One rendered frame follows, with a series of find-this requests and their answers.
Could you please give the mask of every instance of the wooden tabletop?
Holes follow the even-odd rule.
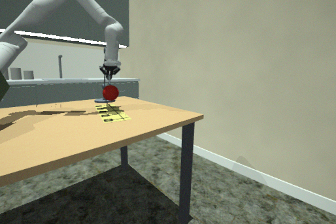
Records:
[[[94,100],[0,109],[0,187],[202,120],[204,115],[129,97],[104,122]]]

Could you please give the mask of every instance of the beige wall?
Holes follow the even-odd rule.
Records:
[[[204,114],[196,146],[336,200],[336,0],[129,4],[120,73],[140,99]]]

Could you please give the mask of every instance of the floor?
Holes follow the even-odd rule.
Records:
[[[180,147],[159,137],[128,146],[129,164],[178,204]],[[120,165],[120,149],[0,187],[0,214]],[[336,224],[336,216],[193,155],[190,224]]]

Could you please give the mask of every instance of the black table leg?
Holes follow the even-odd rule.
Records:
[[[192,156],[193,156],[193,132],[195,123],[182,127],[182,154],[180,177],[180,209],[178,219],[181,224],[187,224],[192,217],[190,213],[190,193],[192,190]]]
[[[120,148],[122,154],[122,169],[127,170],[128,168],[128,158],[127,158],[127,145]]]

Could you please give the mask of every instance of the wooden table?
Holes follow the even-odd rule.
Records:
[[[118,97],[130,120],[104,123],[94,100],[0,109],[0,187],[182,127],[179,220],[191,220],[193,133],[204,115]]]

